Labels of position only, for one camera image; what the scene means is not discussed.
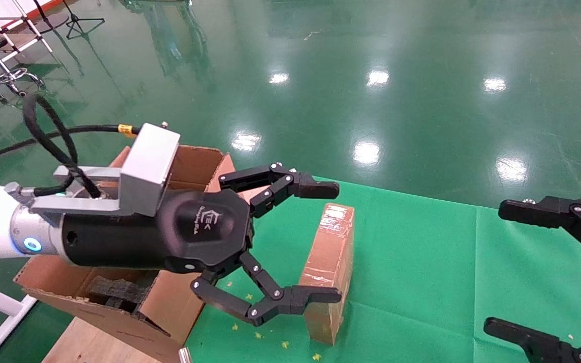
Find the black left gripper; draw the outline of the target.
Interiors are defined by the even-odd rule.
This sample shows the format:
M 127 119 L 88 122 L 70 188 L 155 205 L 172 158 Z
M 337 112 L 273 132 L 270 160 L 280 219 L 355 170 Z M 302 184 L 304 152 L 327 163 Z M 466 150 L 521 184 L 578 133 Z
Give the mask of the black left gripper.
M 75 215 L 63 218 L 64 256 L 85 267 L 201 273 L 192 292 L 205 304 L 261 326 L 277 315 L 302 315 L 311 303 L 339 303 L 335 287 L 280 287 L 248 251 L 252 218 L 260 218 L 291 196 L 334 200 L 339 183 L 318 181 L 280 163 L 222 174 L 216 193 L 173 191 L 155 216 Z M 249 203 L 238 193 L 264 188 Z M 255 304 L 216 287 L 219 275 L 242 267 L 263 293 Z

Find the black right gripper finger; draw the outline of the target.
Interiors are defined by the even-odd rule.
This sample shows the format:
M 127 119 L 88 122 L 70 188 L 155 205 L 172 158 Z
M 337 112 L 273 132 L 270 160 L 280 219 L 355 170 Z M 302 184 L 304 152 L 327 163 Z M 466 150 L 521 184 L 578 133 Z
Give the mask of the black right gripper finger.
M 529 362 L 581 362 L 581 347 L 573 347 L 558 336 L 496 317 L 486 319 L 483 329 L 487 335 L 519 345 Z
M 535 203 L 504 200 L 498 208 L 498 216 L 547 229 L 564 229 L 581 243 L 581 199 L 545 196 Z

